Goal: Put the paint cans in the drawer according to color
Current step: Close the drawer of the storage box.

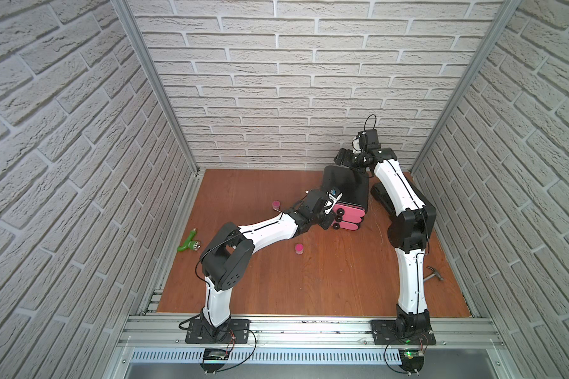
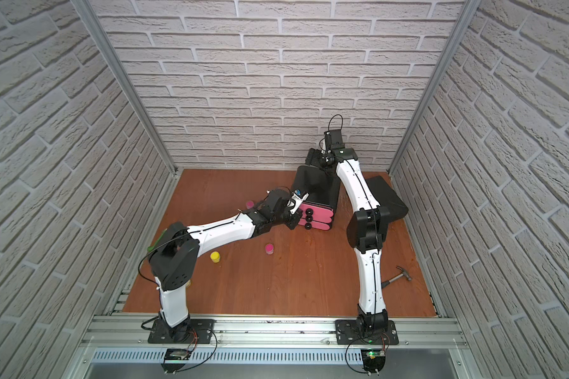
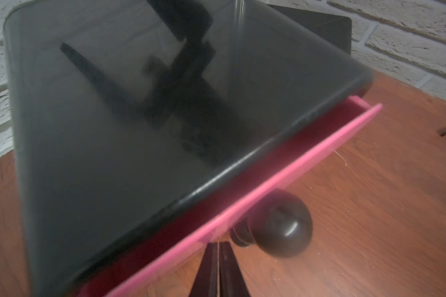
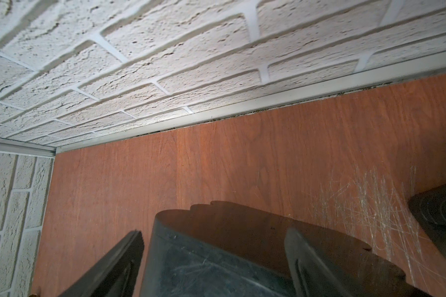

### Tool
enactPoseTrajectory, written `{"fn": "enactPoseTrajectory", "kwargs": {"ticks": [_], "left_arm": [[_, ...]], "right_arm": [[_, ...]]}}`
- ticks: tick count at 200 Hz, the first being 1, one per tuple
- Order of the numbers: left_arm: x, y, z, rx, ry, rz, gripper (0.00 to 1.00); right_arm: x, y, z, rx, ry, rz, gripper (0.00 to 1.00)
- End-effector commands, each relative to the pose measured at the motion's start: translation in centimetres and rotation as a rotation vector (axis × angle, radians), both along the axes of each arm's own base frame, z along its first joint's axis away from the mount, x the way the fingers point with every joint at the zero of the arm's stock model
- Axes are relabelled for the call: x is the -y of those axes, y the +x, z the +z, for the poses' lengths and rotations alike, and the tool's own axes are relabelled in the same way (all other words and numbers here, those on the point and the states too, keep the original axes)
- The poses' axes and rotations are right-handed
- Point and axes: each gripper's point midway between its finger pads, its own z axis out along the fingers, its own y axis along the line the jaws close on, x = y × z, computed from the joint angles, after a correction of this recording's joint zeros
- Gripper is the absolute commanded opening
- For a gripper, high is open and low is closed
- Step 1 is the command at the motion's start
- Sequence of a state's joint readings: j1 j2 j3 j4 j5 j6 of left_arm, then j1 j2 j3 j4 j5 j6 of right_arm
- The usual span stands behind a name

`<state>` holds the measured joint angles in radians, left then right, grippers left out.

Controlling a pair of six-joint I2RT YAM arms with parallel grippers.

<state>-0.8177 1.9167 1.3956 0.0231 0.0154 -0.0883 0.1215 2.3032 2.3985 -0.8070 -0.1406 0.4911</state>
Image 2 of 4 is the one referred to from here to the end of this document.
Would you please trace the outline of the black drawer cabinet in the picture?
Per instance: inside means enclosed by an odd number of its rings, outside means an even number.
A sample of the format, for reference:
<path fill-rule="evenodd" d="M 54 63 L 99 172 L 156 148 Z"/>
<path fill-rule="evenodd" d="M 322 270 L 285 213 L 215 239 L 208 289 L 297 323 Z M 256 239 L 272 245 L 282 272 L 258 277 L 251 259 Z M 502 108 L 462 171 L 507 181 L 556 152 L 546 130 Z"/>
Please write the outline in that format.
<path fill-rule="evenodd" d="M 319 167 L 301 165 L 292 184 L 292 189 L 308 194 L 306 202 L 337 211 L 341 180 L 338 176 Z"/>

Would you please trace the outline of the pink top drawer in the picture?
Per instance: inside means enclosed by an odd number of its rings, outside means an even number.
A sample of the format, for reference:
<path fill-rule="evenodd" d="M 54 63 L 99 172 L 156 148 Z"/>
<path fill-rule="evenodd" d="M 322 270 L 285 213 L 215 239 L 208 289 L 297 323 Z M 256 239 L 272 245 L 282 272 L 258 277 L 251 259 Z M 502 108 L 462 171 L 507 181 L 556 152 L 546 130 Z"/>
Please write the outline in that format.
<path fill-rule="evenodd" d="M 325 208 L 319 205 L 313 205 L 305 202 L 300 206 L 300 209 L 303 210 L 303 214 L 305 216 L 310 215 L 317 220 L 318 219 L 331 220 L 333 219 L 334 215 L 334 212 L 331 208 Z"/>

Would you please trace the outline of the yellow paint can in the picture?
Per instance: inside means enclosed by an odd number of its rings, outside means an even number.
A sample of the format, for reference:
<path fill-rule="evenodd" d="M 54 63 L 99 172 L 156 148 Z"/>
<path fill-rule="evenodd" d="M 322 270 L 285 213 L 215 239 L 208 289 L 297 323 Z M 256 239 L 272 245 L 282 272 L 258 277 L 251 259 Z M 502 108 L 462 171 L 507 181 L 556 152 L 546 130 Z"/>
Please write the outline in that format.
<path fill-rule="evenodd" d="M 220 255 L 219 252 L 213 251 L 213 252 L 210 254 L 210 259 L 211 259 L 211 261 L 212 261 L 213 263 L 216 263 L 216 264 L 217 264 L 217 263 L 219 263 L 219 262 L 221 261 L 221 255 Z"/>

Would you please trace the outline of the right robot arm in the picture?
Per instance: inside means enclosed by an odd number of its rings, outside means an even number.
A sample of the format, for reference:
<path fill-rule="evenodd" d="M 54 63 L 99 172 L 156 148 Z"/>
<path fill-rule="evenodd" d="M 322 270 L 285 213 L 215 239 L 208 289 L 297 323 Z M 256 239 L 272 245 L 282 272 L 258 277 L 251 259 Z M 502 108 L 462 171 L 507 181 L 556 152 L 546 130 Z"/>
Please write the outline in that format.
<path fill-rule="evenodd" d="M 360 297 L 357 328 L 368 337 L 388 326 L 387 307 L 382 296 L 380 262 L 387 234 L 385 208 L 372 194 L 356 154 L 350 148 L 324 152 L 308 151 L 306 163 L 340 179 L 352 205 L 353 214 L 346 229 L 349 245 L 357 257 Z"/>

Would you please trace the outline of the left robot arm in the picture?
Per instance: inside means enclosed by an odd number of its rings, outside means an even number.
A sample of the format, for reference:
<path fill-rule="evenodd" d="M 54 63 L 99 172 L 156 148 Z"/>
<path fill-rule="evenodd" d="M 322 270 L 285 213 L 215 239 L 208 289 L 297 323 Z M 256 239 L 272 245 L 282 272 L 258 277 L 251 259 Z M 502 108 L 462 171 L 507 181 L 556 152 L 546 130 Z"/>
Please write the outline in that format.
<path fill-rule="evenodd" d="M 160 319 L 171 330 L 189 328 L 185 285 L 191 280 L 196 261 L 216 248 L 258 237 L 272 227 L 284 224 L 293 230 L 303 211 L 307 193 L 273 189 L 254 205 L 228 219 L 186 227 L 180 222 L 170 225 L 148 255 L 152 281 L 160 294 Z"/>

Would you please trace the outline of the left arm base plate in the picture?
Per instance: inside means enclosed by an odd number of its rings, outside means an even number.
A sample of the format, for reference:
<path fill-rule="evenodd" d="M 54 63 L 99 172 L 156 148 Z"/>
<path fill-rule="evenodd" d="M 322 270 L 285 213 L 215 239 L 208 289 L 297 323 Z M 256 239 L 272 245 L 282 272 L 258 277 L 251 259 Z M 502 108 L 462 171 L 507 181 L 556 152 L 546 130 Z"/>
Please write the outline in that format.
<path fill-rule="evenodd" d="M 148 337 L 149 344 L 210 344 L 216 320 L 211 318 L 192 318 L 177 327 L 170 327 L 164 320 L 153 321 Z"/>

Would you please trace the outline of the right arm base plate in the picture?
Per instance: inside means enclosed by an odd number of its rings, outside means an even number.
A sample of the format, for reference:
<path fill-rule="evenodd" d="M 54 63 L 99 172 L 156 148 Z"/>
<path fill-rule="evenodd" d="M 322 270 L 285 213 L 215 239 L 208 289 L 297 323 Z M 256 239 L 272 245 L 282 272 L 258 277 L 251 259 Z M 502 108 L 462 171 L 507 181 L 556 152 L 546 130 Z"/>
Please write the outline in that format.
<path fill-rule="evenodd" d="M 338 345 L 398 345 L 398 331 L 393 320 L 388 321 L 385 328 L 369 331 L 357 324 L 354 319 L 338 319 L 334 322 L 335 336 Z"/>

